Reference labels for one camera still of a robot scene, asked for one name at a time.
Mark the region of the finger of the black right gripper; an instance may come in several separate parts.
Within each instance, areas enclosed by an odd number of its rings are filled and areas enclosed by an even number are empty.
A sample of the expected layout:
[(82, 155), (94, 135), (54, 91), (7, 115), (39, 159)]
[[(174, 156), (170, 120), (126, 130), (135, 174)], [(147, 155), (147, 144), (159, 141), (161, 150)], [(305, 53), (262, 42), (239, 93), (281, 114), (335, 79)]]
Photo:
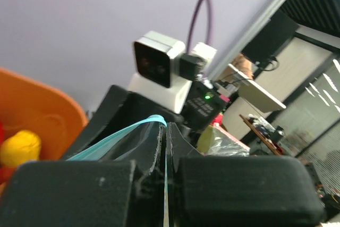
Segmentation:
[(183, 123), (183, 117), (180, 114), (175, 114), (137, 93), (112, 85), (89, 123), (61, 156), (61, 159), (66, 160), (110, 134), (154, 114), (161, 115), (166, 122)]

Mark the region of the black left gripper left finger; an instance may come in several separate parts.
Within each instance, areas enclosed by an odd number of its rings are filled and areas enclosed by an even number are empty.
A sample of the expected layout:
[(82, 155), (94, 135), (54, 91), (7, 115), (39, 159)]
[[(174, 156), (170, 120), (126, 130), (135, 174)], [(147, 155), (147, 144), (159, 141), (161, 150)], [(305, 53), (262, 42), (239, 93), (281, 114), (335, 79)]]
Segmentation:
[(1, 196), (1, 226), (132, 226), (135, 162), (20, 166)]

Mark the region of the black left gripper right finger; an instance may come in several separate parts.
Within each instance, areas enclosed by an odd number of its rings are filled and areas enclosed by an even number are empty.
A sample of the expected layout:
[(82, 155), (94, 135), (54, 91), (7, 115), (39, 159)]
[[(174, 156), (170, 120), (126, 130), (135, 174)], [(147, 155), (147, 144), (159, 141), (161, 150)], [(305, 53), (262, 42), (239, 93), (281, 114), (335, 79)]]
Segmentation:
[(203, 156), (166, 129), (170, 226), (316, 226), (324, 208), (305, 166), (287, 156)]

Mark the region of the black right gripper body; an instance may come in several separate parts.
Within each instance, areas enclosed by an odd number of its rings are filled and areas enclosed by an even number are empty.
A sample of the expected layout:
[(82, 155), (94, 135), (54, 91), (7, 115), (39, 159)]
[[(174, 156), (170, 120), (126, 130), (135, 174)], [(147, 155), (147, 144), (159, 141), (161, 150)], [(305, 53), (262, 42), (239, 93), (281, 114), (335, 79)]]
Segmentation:
[(166, 122), (174, 122), (178, 127), (184, 125), (192, 132), (199, 132), (210, 125), (226, 105), (227, 101), (218, 92), (200, 81), (194, 81), (181, 112), (175, 114), (162, 110), (160, 115)]

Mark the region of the clear blue-zip bag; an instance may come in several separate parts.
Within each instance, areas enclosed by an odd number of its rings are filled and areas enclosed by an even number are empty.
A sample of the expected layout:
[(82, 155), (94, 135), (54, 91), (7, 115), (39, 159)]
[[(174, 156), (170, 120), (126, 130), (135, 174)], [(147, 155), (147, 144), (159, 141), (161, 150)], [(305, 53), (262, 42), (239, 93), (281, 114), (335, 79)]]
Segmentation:
[(70, 161), (135, 162), (132, 205), (128, 214), (132, 226), (163, 224), (166, 128), (162, 116), (151, 115), (68, 158)]

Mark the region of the orange plastic bin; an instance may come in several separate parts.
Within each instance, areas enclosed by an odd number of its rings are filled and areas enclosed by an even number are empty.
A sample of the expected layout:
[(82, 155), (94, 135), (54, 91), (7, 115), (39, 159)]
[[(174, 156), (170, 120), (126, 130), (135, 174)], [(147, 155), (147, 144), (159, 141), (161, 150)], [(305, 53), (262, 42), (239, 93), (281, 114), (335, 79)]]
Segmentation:
[(1, 141), (21, 130), (41, 139), (41, 160), (58, 160), (88, 124), (66, 93), (1, 68)]

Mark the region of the yellow toy lemon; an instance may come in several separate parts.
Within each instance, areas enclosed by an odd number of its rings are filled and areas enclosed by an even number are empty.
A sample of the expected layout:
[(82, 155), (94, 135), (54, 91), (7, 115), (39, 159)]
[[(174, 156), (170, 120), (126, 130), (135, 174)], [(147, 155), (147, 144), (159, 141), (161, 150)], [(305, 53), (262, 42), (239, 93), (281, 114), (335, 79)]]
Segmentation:
[(29, 130), (21, 130), (1, 144), (1, 165), (18, 167), (29, 161), (37, 161), (40, 151), (40, 137)]

